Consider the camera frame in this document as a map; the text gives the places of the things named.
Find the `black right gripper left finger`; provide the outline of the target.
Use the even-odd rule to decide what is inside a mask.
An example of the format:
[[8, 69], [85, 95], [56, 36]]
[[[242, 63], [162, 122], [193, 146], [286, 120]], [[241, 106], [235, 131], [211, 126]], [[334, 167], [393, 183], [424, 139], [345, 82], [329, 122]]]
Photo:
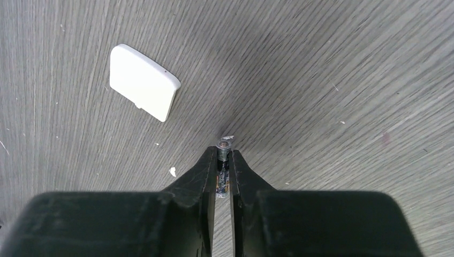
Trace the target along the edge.
[[211, 256], [217, 150], [158, 192], [47, 192], [26, 205], [1, 256]]

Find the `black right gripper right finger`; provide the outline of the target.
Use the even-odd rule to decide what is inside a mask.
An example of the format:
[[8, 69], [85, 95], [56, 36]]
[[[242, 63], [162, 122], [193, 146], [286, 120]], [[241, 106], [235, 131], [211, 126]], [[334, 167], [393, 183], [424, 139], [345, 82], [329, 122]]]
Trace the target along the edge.
[[385, 193], [277, 190], [238, 150], [229, 166], [234, 256], [422, 256]]

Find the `small white battery cover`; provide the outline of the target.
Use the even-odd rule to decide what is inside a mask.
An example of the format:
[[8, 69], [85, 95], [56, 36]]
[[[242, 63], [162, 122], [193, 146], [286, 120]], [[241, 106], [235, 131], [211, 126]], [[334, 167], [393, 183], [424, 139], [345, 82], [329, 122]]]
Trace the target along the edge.
[[165, 122], [181, 82], [146, 55], [119, 44], [110, 53], [109, 85], [138, 109]]

